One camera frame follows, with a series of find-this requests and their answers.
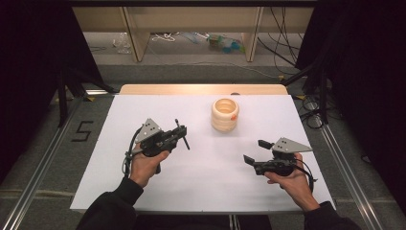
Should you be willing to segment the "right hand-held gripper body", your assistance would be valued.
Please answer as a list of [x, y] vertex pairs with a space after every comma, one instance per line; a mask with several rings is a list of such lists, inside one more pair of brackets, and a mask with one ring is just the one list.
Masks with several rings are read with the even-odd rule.
[[266, 172], [276, 173], [280, 176], [292, 174], [296, 166], [294, 154], [312, 151], [312, 147], [282, 137], [274, 143], [271, 151], [273, 153], [271, 160], [254, 163], [254, 170], [257, 175], [264, 175]]

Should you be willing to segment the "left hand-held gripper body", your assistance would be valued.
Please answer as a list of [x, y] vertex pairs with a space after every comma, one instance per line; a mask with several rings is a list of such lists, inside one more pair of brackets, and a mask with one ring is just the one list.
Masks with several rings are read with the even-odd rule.
[[163, 131], [152, 119], [147, 118], [135, 135], [135, 143], [145, 156], [153, 157], [164, 150], [172, 151], [176, 146], [169, 143], [169, 138], [173, 137], [171, 130]]

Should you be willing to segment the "cream ringed pen holder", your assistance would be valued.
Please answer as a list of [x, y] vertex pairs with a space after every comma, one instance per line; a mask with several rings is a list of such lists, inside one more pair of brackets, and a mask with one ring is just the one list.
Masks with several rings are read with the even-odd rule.
[[237, 126], [239, 105], [232, 99], [218, 99], [212, 104], [212, 126], [221, 132], [232, 131]]

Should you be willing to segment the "person's right hand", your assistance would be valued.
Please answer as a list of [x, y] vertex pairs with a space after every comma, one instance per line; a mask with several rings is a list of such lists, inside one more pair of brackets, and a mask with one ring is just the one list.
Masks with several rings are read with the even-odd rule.
[[304, 211], [310, 212], [320, 207], [318, 201], [314, 198], [307, 183], [307, 178], [302, 172], [303, 157], [299, 153], [294, 154], [299, 169], [295, 169], [289, 176], [280, 176], [274, 172], [266, 172], [268, 184], [279, 184], [291, 196], [293, 201]]

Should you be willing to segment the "person's left hand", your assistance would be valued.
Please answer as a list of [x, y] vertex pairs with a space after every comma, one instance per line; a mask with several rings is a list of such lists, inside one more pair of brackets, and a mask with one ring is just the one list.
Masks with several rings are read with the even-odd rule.
[[147, 157], [142, 153], [135, 155], [132, 159], [129, 178], [144, 188], [151, 177], [155, 175], [158, 165], [168, 156], [169, 152], [167, 150], [153, 157]]

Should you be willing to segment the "white table sheet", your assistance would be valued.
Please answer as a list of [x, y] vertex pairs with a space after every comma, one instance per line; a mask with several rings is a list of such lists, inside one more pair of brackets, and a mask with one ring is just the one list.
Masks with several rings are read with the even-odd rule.
[[72, 202], [83, 212], [102, 193], [115, 190], [124, 174], [122, 164], [134, 132], [146, 119], [161, 129], [177, 125], [187, 136], [162, 162], [135, 204], [140, 213], [271, 214], [298, 207], [278, 185], [243, 160], [271, 159], [259, 146], [285, 137], [301, 144], [308, 139], [295, 104], [288, 95], [242, 95], [237, 126], [223, 133], [211, 125], [215, 95], [119, 95], [114, 98], [101, 134]]

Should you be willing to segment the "black stand legs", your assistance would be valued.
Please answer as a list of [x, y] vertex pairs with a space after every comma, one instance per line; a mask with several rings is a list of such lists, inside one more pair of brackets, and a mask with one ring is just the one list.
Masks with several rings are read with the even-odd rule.
[[68, 105], [66, 90], [69, 90], [75, 98], [87, 97], [88, 93], [83, 84], [91, 83], [106, 93], [117, 93], [117, 90], [103, 82], [87, 75], [83, 71], [75, 68], [64, 68], [56, 77], [57, 94], [59, 104], [59, 126], [62, 127], [68, 119]]
[[321, 61], [314, 61], [287, 80], [282, 80], [282, 85], [287, 87], [301, 77], [306, 77], [302, 87], [306, 95], [314, 95], [315, 92], [319, 93], [319, 108], [317, 109], [317, 113], [321, 116], [321, 121], [327, 124], [327, 74], [324, 70], [323, 63]]

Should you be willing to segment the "clear plastic packaging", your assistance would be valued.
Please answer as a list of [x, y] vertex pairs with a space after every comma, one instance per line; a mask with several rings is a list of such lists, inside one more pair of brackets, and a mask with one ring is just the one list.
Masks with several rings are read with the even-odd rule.
[[119, 54], [129, 55], [132, 53], [127, 33], [119, 33], [112, 41], [113, 47]]

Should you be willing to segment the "beige wooden bench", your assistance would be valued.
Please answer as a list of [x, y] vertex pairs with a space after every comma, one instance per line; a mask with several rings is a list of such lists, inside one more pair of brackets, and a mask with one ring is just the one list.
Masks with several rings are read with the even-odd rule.
[[260, 33], [285, 26], [303, 34], [311, 7], [74, 7], [85, 32], [127, 33], [133, 59], [144, 57], [149, 35], [163, 32], [240, 33], [246, 60], [254, 60]]

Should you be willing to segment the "black curtain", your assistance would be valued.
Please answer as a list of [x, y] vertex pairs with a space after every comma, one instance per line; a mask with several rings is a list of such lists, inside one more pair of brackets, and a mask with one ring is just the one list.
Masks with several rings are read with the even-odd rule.
[[318, 0], [297, 67], [316, 58], [341, 13], [329, 68], [332, 91], [355, 138], [406, 213], [406, 0]]
[[72, 7], [0, 0], [0, 183], [25, 151], [56, 91], [102, 82]]

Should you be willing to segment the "aluminium floor rail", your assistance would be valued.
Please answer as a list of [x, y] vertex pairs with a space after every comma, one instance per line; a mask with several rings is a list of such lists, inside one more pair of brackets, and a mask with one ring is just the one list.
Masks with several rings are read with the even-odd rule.
[[45, 174], [50, 168], [56, 153], [58, 152], [62, 140], [65, 137], [70, 123], [81, 105], [81, 99], [73, 99], [70, 107], [68, 108], [68, 115], [66, 120], [56, 129], [51, 143], [46, 151], [43, 153], [39, 163], [37, 164], [34, 173], [32, 174], [28, 184], [20, 193], [16, 203], [11, 209], [10, 214], [6, 218], [5, 223], [0, 230], [17, 230], [28, 212], [30, 205], [34, 199], [39, 185], [42, 183]]
[[356, 204], [364, 222], [366, 223], [367, 228], [369, 230], [383, 230], [381, 221], [378, 219], [377, 213], [373, 209], [372, 204], [369, 202], [366, 196], [366, 193], [355, 177], [355, 174], [350, 167], [349, 161], [342, 152], [327, 122], [322, 120], [322, 115], [320, 112], [317, 112], [317, 107], [315, 106], [314, 102], [309, 103], [308, 109], [310, 112], [315, 112], [319, 116], [319, 118], [317, 119], [317, 124], [320, 127], [330, 153], [332, 154], [332, 157], [337, 164], [340, 174], [346, 182], [352, 199]]

